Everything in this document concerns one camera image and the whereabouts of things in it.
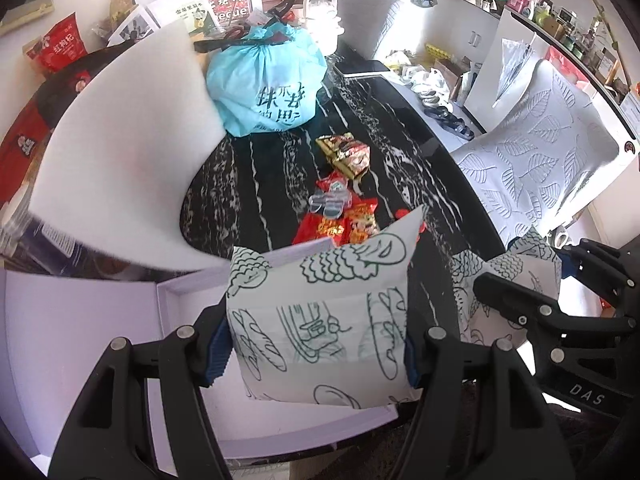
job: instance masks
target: marble pattern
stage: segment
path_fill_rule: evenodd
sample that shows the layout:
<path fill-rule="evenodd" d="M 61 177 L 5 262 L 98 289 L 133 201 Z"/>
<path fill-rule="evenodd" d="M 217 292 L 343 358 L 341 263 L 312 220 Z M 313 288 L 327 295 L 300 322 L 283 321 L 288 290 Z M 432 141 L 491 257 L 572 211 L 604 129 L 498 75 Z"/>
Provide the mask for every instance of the marble pattern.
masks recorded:
<path fill-rule="evenodd" d="M 500 237 L 456 163 L 427 124 L 381 77 L 343 79 L 340 46 L 317 95 L 316 116 L 299 128 L 227 137 L 193 179 L 180 225 L 197 249 L 230 258 L 233 245 L 265 252 L 290 245 L 318 178 L 331 171 L 315 139 L 351 132 L 371 148 L 371 167 L 354 189 L 378 198 L 384 228 L 400 208 L 427 205 L 428 232 L 409 269 L 409 332 L 433 324 L 458 334 L 449 262 L 470 249 L 485 260 Z"/>

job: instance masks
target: white paper bag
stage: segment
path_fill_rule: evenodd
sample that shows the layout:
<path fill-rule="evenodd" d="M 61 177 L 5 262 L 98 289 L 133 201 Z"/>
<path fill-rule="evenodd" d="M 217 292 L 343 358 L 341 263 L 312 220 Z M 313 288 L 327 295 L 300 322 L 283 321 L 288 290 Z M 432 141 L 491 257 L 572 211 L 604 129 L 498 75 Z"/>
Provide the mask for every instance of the white paper bag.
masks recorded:
<path fill-rule="evenodd" d="M 235 248 L 226 315 L 254 399 L 359 409 L 419 397 L 404 338 L 422 215 L 419 207 L 362 244 L 280 267 Z"/>

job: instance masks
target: open box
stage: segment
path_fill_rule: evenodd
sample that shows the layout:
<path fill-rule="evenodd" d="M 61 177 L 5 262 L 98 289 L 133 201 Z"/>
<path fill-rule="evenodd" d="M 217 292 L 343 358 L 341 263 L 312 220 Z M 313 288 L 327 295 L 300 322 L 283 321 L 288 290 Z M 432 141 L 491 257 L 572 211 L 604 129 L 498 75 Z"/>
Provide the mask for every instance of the open box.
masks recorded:
<path fill-rule="evenodd" d="M 277 266 L 331 247 L 326 238 L 265 257 Z M 0 284 L 4 285 L 0 287 L 0 332 L 6 336 L 6 344 L 0 338 L 0 416 L 18 419 L 8 426 L 23 449 L 33 452 L 34 447 L 51 456 L 66 416 L 111 339 L 126 336 L 134 344 L 142 343 L 192 324 L 204 308 L 220 301 L 228 273 L 229 264 L 224 262 L 155 284 L 55 278 L 0 269 Z M 148 390 L 158 465 L 174 472 L 159 381 L 150 380 Z M 228 460 L 331 446 L 398 416 L 394 406 L 353 410 L 251 400 L 234 353 L 223 377 L 204 388 L 202 397 Z"/>

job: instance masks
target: light blue bag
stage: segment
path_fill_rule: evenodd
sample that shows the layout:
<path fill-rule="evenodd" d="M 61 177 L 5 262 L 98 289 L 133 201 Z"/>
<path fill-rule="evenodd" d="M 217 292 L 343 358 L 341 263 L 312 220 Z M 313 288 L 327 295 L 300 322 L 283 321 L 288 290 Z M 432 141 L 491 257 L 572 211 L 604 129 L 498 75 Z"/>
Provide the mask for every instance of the light blue bag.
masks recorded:
<path fill-rule="evenodd" d="M 282 132 L 316 114 L 326 61 L 304 29 L 275 23 L 253 27 L 245 39 L 291 38 L 283 44 L 232 46 L 211 59 L 207 89 L 225 129 L 235 137 Z"/>

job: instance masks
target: silver screw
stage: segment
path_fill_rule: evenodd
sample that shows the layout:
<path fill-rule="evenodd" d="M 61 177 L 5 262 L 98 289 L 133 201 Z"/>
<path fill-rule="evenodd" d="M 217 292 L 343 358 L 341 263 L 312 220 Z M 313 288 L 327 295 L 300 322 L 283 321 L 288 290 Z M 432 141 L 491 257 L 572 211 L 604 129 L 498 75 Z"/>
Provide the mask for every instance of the silver screw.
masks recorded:
<path fill-rule="evenodd" d="M 188 339 L 195 334 L 196 331 L 191 325 L 183 325 L 176 331 L 176 333 L 180 339 Z"/>
<path fill-rule="evenodd" d="M 441 326 L 432 326 L 427 332 L 432 339 L 444 339 L 447 336 L 447 331 Z"/>
<path fill-rule="evenodd" d="M 122 350 L 127 345 L 127 340 L 123 337 L 117 337 L 111 341 L 112 350 Z"/>
<path fill-rule="evenodd" d="M 511 350 L 513 348 L 513 344 L 511 343 L 511 341 L 509 341 L 506 338 L 501 338 L 498 339 L 495 342 L 495 345 L 502 350 L 503 352 L 508 352 L 509 350 Z"/>
<path fill-rule="evenodd" d="M 551 351 L 551 360 L 555 363 L 561 363 L 564 361 L 564 350 L 561 348 L 554 348 Z"/>

